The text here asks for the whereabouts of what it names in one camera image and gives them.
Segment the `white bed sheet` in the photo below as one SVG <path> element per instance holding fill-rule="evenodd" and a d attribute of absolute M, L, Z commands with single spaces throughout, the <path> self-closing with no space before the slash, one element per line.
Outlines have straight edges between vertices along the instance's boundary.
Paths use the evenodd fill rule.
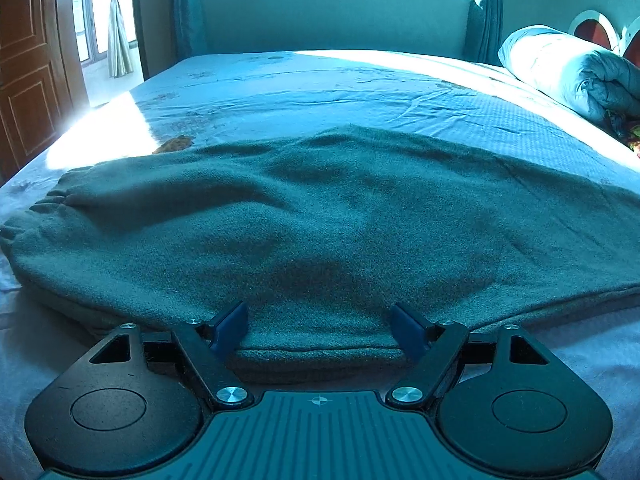
<path fill-rule="evenodd" d="M 43 197 L 66 170 L 147 155 L 180 134 L 202 146 L 311 135 L 346 123 L 462 142 L 640 192 L 640 160 L 631 151 L 505 70 L 390 52 L 238 54 L 185 60 L 87 115 L 0 188 L 0 222 Z M 0 254 L 4 480 L 33 480 L 42 472 L 24 434 L 24 414 L 92 344 L 68 319 L 19 289 Z M 637 479 L 640 307 L 532 331 L 612 411 L 614 434 L 600 473 Z M 304 387 L 376 386 L 384 392 L 398 378 L 397 372 L 377 372 Z"/>

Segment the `circular pad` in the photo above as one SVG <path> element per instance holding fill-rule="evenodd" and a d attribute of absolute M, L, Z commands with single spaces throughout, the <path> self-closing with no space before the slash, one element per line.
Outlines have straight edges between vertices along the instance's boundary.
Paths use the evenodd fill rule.
<path fill-rule="evenodd" d="M 27 410 L 25 431 L 45 469 L 128 476 L 165 462 L 194 439 L 202 411 L 180 383 L 126 366 L 93 370 L 70 368 Z"/>
<path fill-rule="evenodd" d="M 121 388 L 84 394 L 71 406 L 71 416 L 76 423 L 95 431 L 121 430 L 140 420 L 145 412 L 145 399 Z"/>
<path fill-rule="evenodd" d="M 492 370 L 447 392 L 436 414 L 440 434 L 492 474 L 571 476 L 606 448 L 609 410 L 571 377 L 523 367 Z"/>
<path fill-rule="evenodd" d="M 535 390 L 517 390 L 494 400 L 494 416 L 507 428 L 524 433 L 544 433 L 560 426 L 566 408 L 554 396 Z"/>

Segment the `folded blanket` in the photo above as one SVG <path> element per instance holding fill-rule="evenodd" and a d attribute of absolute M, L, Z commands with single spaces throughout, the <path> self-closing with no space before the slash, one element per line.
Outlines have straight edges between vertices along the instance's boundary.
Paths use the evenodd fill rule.
<path fill-rule="evenodd" d="M 630 306 L 631 192 L 430 137 L 358 127 L 72 170 L 0 228 L 24 293 L 97 335 L 237 300 L 248 382 L 406 365 L 405 301 L 472 329 Z"/>
<path fill-rule="evenodd" d="M 511 34 L 498 57 L 514 76 L 598 126 L 606 112 L 640 117 L 640 69 L 589 41 L 543 25 Z"/>

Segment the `pillow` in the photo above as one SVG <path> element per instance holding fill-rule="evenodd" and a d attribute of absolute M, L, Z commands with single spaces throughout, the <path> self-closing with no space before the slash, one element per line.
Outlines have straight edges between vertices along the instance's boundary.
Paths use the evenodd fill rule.
<path fill-rule="evenodd" d="M 606 48 L 544 25 L 502 44 L 502 65 L 522 82 L 598 125 L 607 112 L 640 118 L 640 69 Z"/>

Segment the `metal screw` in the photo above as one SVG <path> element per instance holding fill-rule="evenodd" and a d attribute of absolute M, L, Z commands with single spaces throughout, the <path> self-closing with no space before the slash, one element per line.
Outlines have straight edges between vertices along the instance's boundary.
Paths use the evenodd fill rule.
<path fill-rule="evenodd" d="M 422 398 L 422 392 L 412 386 L 402 386 L 393 390 L 391 396 L 399 402 L 415 402 Z"/>
<path fill-rule="evenodd" d="M 246 399 L 247 392 L 244 388 L 238 388 L 237 386 L 227 386 L 218 390 L 216 397 L 222 402 L 227 404 L 237 404 Z"/>

